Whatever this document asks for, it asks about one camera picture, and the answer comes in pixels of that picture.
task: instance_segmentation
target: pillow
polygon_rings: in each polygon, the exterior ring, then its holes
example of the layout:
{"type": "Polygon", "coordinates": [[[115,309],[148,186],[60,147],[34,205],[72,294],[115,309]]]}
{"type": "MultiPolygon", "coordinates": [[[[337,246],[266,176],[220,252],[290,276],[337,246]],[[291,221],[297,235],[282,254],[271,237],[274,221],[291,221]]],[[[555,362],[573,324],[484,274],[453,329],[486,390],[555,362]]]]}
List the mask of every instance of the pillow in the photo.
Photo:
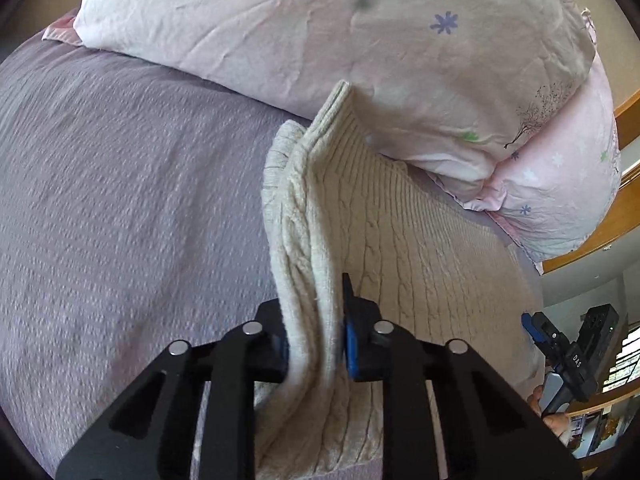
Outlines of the pillow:
{"type": "Polygon", "coordinates": [[[461,200],[594,56],[573,0],[82,0],[74,28],[309,119],[347,79],[370,144],[461,200]]]}
{"type": "Polygon", "coordinates": [[[609,81],[596,54],[587,81],[524,147],[498,164],[476,200],[535,262],[583,244],[620,188],[609,81]]]}

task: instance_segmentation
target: cable knit pattern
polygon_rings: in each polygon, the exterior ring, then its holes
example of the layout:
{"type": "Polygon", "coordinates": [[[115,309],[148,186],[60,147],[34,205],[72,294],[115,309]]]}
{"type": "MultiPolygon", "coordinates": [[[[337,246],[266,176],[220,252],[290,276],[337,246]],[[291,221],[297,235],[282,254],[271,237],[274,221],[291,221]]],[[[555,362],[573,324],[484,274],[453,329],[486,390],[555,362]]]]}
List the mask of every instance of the cable knit pattern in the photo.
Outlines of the cable knit pattern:
{"type": "Polygon", "coordinates": [[[520,327],[540,306],[514,247],[421,190],[366,135],[341,82],[308,130],[284,124],[267,159],[264,221],[291,356],[285,383],[258,400],[261,479],[382,452],[381,385],[351,383],[342,364],[342,272],[418,338],[469,341],[521,394],[541,380],[520,327]]]}

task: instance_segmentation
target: white pillowcase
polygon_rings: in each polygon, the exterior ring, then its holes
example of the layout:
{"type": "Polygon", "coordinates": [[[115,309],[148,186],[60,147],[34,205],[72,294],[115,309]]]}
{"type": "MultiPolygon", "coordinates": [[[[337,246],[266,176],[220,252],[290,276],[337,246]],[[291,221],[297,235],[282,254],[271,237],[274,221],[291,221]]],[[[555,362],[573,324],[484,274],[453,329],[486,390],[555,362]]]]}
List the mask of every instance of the white pillowcase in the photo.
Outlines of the white pillowcase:
{"type": "Polygon", "coordinates": [[[594,56],[573,0],[82,0],[74,27],[306,118],[347,79],[371,145],[463,201],[594,56]]]}

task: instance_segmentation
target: metal screw head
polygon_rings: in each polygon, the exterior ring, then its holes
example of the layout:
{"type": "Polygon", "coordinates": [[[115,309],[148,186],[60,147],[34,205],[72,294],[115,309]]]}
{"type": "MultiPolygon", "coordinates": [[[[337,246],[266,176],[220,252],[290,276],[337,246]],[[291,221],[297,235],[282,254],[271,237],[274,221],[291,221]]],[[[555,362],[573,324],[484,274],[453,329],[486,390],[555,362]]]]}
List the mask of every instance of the metal screw head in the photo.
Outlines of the metal screw head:
{"type": "Polygon", "coordinates": [[[182,355],[189,349],[189,343],[183,341],[182,339],[178,339],[178,341],[174,341],[169,345],[169,354],[171,355],[182,355]]]}
{"type": "Polygon", "coordinates": [[[469,345],[466,344],[462,339],[454,339],[453,341],[449,341],[449,350],[454,354],[465,354],[467,350],[469,350],[469,345]]]}
{"type": "Polygon", "coordinates": [[[373,330],[379,334],[391,334],[394,331],[394,324],[383,319],[373,326],[373,330]]]}
{"type": "Polygon", "coordinates": [[[258,321],[249,321],[242,325],[242,331],[247,335],[255,335],[262,332],[262,324],[258,321]]]}

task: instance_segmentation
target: bed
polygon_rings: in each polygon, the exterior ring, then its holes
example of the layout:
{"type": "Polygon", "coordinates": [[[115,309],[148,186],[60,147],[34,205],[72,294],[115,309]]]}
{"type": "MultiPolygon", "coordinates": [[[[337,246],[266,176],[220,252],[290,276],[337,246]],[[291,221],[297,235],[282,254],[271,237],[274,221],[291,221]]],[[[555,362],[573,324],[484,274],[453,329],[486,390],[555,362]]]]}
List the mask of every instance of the bed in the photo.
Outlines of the bed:
{"type": "MultiPolygon", "coordinates": [[[[215,340],[276,296],[262,169],[278,127],[307,121],[40,34],[0,66],[0,103],[0,428],[16,467],[44,479],[167,342],[215,340]]],[[[521,252],[518,266],[542,307],[521,252]]],[[[379,471],[374,461],[329,478],[379,471]]]]}

